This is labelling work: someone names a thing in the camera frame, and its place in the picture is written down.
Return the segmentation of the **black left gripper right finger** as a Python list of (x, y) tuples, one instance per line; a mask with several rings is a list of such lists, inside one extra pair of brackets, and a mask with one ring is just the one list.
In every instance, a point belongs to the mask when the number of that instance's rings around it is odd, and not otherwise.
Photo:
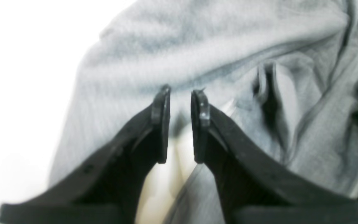
[(227, 224), (358, 224), (358, 200), (290, 172), (208, 102), (191, 94), (195, 162), (213, 173)]

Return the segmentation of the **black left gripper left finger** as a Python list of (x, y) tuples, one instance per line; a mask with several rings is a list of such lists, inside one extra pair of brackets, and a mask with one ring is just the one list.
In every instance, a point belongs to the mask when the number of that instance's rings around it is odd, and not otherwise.
[(2, 204), (0, 224), (133, 224), (145, 179), (167, 160), (169, 85), (65, 179), (20, 204)]

